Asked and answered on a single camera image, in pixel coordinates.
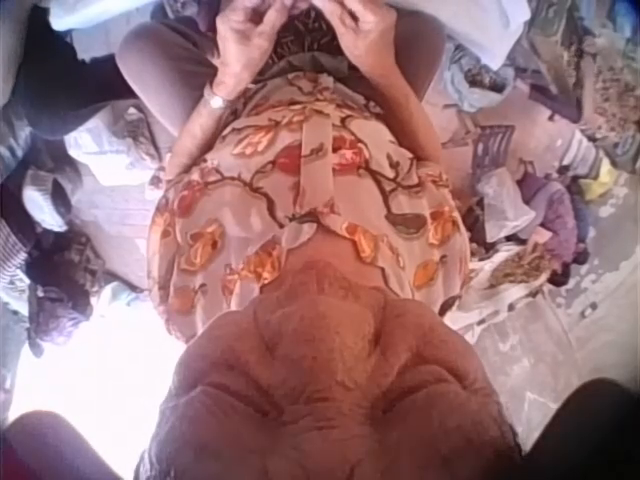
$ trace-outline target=colorful textile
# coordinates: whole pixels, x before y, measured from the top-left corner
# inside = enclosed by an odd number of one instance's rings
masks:
[[[436,311],[460,293],[469,244],[441,167],[398,145],[377,107],[328,75],[256,87],[213,150],[165,192],[149,239],[152,299],[189,341],[241,309],[323,225]]]

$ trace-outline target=dark clothing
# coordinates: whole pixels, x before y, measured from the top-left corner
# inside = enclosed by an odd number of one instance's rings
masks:
[[[75,48],[33,7],[13,98],[33,130],[45,138],[71,133],[109,103],[136,98],[114,55],[78,59]]]

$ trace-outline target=white cloth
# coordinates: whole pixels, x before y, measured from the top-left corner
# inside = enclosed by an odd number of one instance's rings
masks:
[[[531,17],[527,0],[388,0],[440,20],[448,33],[497,70]]]
[[[51,26],[60,32],[87,28],[155,0],[51,0]]]
[[[491,258],[472,260],[472,280],[464,289],[456,308],[445,317],[447,325],[457,330],[470,343],[476,342],[485,327],[504,320],[510,307],[515,308],[526,301],[534,290],[547,281],[547,275],[542,275],[530,283],[510,283],[489,288],[489,279],[496,267],[523,248],[515,244],[504,244]]]

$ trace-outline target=bracelet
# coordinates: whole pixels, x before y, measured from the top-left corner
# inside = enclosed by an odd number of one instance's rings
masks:
[[[220,95],[216,95],[211,89],[211,82],[207,82],[204,86],[204,99],[214,110],[223,110],[233,103],[232,100],[227,100]]]

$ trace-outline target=hand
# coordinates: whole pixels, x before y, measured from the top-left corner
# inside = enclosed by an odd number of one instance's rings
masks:
[[[382,0],[312,1],[335,29],[345,55],[366,77],[377,78],[397,69],[397,14],[393,8]]]
[[[217,20],[218,73],[212,90],[233,100],[265,64],[292,0],[232,0]]]

